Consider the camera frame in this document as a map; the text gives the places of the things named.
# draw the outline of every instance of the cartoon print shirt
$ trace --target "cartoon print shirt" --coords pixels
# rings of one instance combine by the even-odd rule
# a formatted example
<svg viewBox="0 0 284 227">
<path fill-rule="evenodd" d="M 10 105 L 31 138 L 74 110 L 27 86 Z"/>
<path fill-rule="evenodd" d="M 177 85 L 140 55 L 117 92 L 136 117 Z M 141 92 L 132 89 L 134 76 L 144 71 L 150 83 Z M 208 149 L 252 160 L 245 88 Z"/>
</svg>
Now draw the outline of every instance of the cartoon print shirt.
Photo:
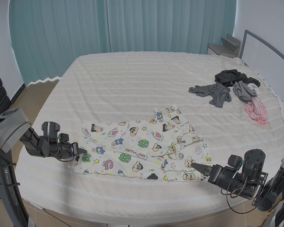
<svg viewBox="0 0 284 227">
<path fill-rule="evenodd" d="M 150 120 L 83 123 L 79 146 L 87 153 L 77 156 L 70 168 L 79 174 L 203 180 L 191 163 L 212 163 L 206 140 L 195 134 L 176 105 L 154 114 Z"/>
</svg>

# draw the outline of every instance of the teal curtain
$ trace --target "teal curtain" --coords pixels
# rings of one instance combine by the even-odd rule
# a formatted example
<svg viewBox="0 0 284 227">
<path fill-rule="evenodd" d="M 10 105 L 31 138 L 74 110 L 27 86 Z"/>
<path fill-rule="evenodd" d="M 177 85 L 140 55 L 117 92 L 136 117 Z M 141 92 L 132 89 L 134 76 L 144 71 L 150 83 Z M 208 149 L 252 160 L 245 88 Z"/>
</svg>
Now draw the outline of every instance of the teal curtain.
<svg viewBox="0 0 284 227">
<path fill-rule="evenodd" d="M 206 54 L 233 34 L 235 13 L 236 0 L 10 0 L 9 24 L 27 85 L 91 53 Z"/>
</svg>

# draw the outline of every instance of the headboard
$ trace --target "headboard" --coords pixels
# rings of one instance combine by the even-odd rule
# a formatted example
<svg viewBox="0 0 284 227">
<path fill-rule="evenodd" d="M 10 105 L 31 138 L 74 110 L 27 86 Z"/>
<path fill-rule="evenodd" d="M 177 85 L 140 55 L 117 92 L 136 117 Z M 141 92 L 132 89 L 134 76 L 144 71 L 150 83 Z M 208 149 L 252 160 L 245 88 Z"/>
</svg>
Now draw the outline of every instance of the headboard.
<svg viewBox="0 0 284 227">
<path fill-rule="evenodd" d="M 257 35 L 245 30 L 240 58 L 284 100 L 284 55 Z"/>
</svg>

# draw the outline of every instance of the bed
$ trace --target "bed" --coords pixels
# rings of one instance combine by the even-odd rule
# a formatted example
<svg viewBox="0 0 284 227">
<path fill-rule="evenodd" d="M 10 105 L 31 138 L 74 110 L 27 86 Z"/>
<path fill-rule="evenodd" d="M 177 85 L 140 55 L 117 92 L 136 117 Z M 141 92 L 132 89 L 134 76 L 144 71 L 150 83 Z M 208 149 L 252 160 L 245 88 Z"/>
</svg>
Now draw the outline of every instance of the bed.
<svg viewBox="0 0 284 227">
<path fill-rule="evenodd" d="M 242 50 L 244 57 L 246 47 Z M 172 52 L 118 52 L 77 58 L 60 79 L 37 116 L 55 121 L 70 141 L 78 141 L 82 122 L 150 119 L 154 108 L 176 104 L 210 147 L 213 164 L 225 166 L 231 154 L 253 148 L 266 153 L 263 171 L 274 176 L 284 147 L 284 122 L 276 95 L 261 80 L 260 100 L 268 111 L 266 125 L 254 122 L 245 104 L 232 94 L 223 108 L 188 92 L 213 84 L 222 70 L 237 69 L 258 80 L 239 59 Z M 227 209 L 218 187 L 200 182 L 168 182 L 112 175 L 74 174 L 66 163 L 31 157 L 21 150 L 16 176 L 21 196 L 38 207 L 103 223 L 147 225 L 170 223 Z M 238 197 L 231 205 L 244 202 Z"/>
</svg>

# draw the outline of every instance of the pink clothing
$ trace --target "pink clothing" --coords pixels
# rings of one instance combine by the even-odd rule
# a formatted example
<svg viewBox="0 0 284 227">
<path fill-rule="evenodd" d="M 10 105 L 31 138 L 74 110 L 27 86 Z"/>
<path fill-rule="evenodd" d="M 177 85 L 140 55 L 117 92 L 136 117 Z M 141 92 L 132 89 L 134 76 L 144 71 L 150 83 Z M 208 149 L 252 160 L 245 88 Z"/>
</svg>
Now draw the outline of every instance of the pink clothing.
<svg viewBox="0 0 284 227">
<path fill-rule="evenodd" d="M 265 106 L 259 101 L 257 97 L 254 97 L 251 103 L 248 103 L 245 108 L 245 111 L 247 112 L 249 117 L 254 121 L 260 123 L 261 125 L 266 124 L 267 111 L 265 109 Z"/>
</svg>

